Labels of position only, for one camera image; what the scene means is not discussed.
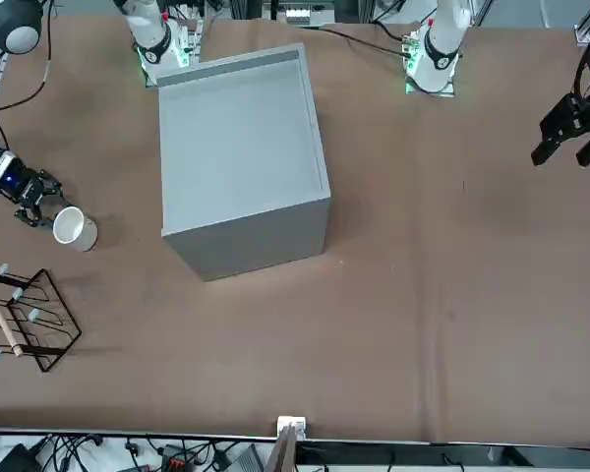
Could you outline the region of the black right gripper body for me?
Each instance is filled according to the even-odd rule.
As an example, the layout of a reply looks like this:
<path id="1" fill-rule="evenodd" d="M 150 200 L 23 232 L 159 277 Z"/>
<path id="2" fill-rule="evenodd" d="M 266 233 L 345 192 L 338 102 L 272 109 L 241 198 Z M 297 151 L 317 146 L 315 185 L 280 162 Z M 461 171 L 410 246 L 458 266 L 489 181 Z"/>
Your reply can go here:
<path id="1" fill-rule="evenodd" d="M 0 178 L 0 195 L 16 205 L 38 205 L 44 196 L 47 173 L 9 165 Z"/>

